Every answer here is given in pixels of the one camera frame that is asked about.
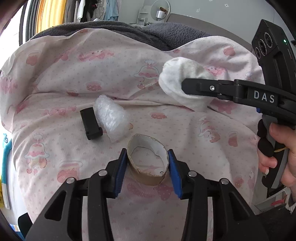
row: blue towel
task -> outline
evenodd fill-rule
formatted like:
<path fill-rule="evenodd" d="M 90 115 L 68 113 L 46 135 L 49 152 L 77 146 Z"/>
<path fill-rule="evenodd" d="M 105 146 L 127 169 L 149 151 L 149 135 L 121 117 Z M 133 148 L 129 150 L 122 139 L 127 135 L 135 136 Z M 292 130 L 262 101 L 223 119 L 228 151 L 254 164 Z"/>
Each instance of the blue towel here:
<path fill-rule="evenodd" d="M 12 149 L 12 140 L 8 141 L 7 134 L 4 135 L 3 140 L 3 158 L 2 158 L 2 172 L 1 172 L 1 182 L 2 182 L 2 194 L 4 205 L 6 209 L 10 209 L 8 190 L 7 190 L 7 165 L 8 165 L 8 154 Z"/>
<path fill-rule="evenodd" d="M 104 20 L 117 21 L 118 20 L 118 9 L 116 0 L 106 0 L 106 12 Z"/>

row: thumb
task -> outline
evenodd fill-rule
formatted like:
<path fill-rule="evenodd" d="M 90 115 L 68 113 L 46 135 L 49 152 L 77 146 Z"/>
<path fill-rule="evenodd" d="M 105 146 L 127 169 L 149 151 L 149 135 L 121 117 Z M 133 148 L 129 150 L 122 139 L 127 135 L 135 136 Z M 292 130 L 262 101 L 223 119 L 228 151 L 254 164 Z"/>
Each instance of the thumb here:
<path fill-rule="evenodd" d="M 277 142 L 290 149 L 288 169 L 296 177 L 296 132 L 287 126 L 272 123 L 269 127 L 269 133 Z"/>
<path fill-rule="evenodd" d="M 296 159 L 296 132 L 288 126 L 281 126 L 271 123 L 269 127 L 270 135 L 279 143 L 290 149 Z"/>

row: plastic bag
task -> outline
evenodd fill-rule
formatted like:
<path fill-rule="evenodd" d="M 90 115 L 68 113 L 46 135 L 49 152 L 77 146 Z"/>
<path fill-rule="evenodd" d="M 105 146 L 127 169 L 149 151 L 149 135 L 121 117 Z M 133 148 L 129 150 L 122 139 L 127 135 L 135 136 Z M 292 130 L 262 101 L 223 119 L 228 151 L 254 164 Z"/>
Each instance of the plastic bag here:
<path fill-rule="evenodd" d="M 98 124 L 105 128 L 111 142 L 115 142 L 127 134 L 131 122 L 130 115 L 111 98 L 100 95 L 94 104 L 94 113 Z"/>

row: wall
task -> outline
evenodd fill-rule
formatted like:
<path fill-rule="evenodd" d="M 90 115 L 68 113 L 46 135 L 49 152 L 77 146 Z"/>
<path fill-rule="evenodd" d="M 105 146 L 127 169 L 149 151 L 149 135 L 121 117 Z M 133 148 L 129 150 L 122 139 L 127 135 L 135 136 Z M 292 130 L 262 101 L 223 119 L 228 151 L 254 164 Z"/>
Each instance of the wall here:
<path fill-rule="evenodd" d="M 122 19 L 134 19 L 136 23 L 139 9 L 142 5 L 152 5 L 155 0 L 122 0 L 126 12 L 120 10 Z M 293 37 L 278 13 L 265 0 L 168 0 L 171 13 L 191 16 L 222 27 L 251 43 L 261 19 L 274 22 L 281 26 L 288 37 Z"/>
<path fill-rule="evenodd" d="M 122 0 L 118 21 L 124 23 L 136 23 L 139 10 L 142 8 L 144 0 Z"/>

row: rubber band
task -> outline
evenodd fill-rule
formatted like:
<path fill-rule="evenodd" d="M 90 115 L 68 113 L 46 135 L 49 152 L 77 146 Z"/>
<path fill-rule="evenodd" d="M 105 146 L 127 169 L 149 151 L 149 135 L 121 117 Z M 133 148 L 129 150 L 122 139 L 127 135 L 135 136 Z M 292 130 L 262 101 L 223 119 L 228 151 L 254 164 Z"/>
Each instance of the rubber band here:
<path fill-rule="evenodd" d="M 281 149 L 278 149 L 278 150 L 274 150 L 274 152 L 281 152 L 281 151 L 286 150 L 286 149 L 288 149 L 288 148 L 285 146 L 284 148 L 281 148 Z"/>

